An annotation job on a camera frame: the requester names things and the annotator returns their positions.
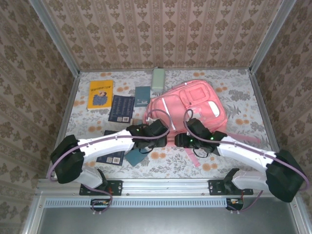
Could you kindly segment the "floral patterned tablecloth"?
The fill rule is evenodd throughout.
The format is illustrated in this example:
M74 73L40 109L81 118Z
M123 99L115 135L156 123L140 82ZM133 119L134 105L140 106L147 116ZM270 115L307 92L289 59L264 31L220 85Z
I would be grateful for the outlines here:
M228 118L227 131L243 136L255 137L254 147L270 150L267 131L261 116L250 72L246 69L234 70L166 70L165 90L193 79L205 80L217 93ZM90 110L87 107L90 82L93 80L112 80L114 94L133 96L135 88L150 86L151 71L115 71L82 72L79 75L78 88L74 90L74 104L66 112L69 118L67 135L77 138L96 138L106 130L120 131L126 124L110 122L109 109ZM223 177L232 168L248 170L249 167L228 157L206 155L197 150L199 166L195 166L182 148L156 148L138 165L132 166L127 160L122 165L99 163L96 160L87 163L103 171L106 178L211 178Z

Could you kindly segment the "yellow paperback book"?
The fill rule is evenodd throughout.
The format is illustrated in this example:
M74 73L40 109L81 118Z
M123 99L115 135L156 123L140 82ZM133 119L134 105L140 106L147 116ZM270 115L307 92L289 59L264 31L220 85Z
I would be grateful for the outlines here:
M90 82L87 109L105 109L112 106L113 80L94 80Z

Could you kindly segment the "pale green pencil case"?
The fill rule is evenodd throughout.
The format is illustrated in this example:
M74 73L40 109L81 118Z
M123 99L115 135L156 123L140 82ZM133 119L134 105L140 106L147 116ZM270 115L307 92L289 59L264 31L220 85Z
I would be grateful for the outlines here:
M151 90L155 93L160 93L165 86L165 70L162 68L155 68L152 74Z

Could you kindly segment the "grey metal panel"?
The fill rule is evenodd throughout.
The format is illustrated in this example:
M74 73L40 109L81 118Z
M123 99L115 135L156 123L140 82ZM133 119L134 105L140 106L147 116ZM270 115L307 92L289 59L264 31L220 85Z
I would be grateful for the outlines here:
M224 208L43 210L34 234L299 234L288 205L261 200L239 214Z

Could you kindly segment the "teal book with white print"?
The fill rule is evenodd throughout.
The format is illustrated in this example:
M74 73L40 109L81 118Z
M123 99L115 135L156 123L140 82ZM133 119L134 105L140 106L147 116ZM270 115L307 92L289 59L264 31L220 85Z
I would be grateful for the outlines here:
M146 107L150 102L150 86L135 88L135 107Z

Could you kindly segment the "plain teal notebook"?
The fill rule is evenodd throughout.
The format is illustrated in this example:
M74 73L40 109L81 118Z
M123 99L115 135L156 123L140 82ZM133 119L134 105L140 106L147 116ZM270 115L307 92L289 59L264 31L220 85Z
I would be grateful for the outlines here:
M136 166L139 164L150 152L152 149L133 149L129 151L124 158L129 162L131 166Z

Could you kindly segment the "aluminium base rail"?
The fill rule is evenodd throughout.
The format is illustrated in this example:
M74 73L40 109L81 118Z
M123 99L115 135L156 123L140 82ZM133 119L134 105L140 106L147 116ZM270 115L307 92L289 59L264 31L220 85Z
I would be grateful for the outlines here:
M125 179L122 178L122 189L119 198L181 198L208 197L210 178L157 178L157 179ZM71 182L59 184L47 179L40 179L35 191L35 198L107 198L99 195L80 195L80 184Z

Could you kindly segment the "pink student backpack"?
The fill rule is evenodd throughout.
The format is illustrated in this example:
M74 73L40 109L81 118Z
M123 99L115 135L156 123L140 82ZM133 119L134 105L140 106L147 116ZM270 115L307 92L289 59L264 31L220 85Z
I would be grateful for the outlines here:
M188 109L193 111L189 117L200 120L211 133L220 131L236 140L261 142L255 137L227 132L228 118L226 112L212 86L204 80L188 81L150 100L143 122L151 123L156 119L167 121L170 117L172 121L170 122L167 142L169 147L174 147L177 134L186 133L189 135L183 123L184 114ZM193 149L185 148L185 150L193 163L198 165Z

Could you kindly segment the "navy book with QR codes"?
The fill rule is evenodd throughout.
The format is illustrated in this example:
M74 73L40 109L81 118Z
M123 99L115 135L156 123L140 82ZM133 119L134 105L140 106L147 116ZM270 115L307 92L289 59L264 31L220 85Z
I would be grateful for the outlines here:
M100 156L96 159L98 163L122 166L125 152L119 151L111 154Z
M135 97L114 95L108 121L130 123L133 116L134 104Z

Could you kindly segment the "aluminium frame post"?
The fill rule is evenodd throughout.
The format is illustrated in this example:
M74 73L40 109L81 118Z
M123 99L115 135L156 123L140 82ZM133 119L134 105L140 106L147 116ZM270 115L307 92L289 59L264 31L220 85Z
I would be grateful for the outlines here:
M50 35L52 41L54 42L61 56L63 57L74 78L77 78L79 76L80 69L75 59L71 55L70 50L66 45L64 39L62 38L59 29L54 24L51 15L48 13L47 8L44 6L42 0L29 0L29 2L34 8L39 19L43 23L43 26Z
M259 68L261 62L269 51L269 48L272 46L275 38L277 37L281 27L283 26L285 20L287 19L290 11L295 5L296 0L282 0L281 5L275 14L272 23L270 24L250 66L251 74L254 74Z

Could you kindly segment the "aluminium frame rail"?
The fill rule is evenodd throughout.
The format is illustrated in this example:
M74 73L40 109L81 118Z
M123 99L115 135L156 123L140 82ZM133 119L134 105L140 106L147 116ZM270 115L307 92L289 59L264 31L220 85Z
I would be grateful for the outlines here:
M258 107L259 107L259 110L260 110L260 113L261 113L261 117L262 117L262 120L263 120L263 123L264 123L264 127L266 129L266 133L267 133L267 136L268 136L268 141L270 143L271 148L274 151L278 152L279 151L279 146L278 146L277 140L275 138L275 134L274 134L274 131L273 131L273 128L272 128L272 124L271 124L271 121L270 121L270 118L269 118L269 115L268 115L268 112L267 112L267 109L266 109L266 106L265 106L265 102L264 102L263 96L261 94L261 90L259 88L259 85L258 85L258 82L257 82L257 79L256 79L256 76L250 70L247 70L247 71L248 71L249 78L250 78L250 81L251 81L251 84L252 84L252 87L253 87L255 98L256 98L257 103L258 103Z
M130 69L93 69L93 70L80 70L80 73L89 72L130 72L130 71L153 71L154 68L130 68ZM188 68L162 68L165 71L173 70L249 70L249 67L188 67Z
M64 139L65 135L66 135L66 131L67 131L67 127L68 127L68 123L69 123L69 119L70 119L70 115L71 115L71 111L75 102L75 97L78 91L78 86L80 83L80 74L78 74L75 78L74 78L74 82L73 82L73 86L69 95L69 99L64 111L64 115L63 115L63 119L61 122L61 126L60 126L60 130L58 132L58 137L54 146L54 149L56 149L58 147L58 145L62 142L62 140Z

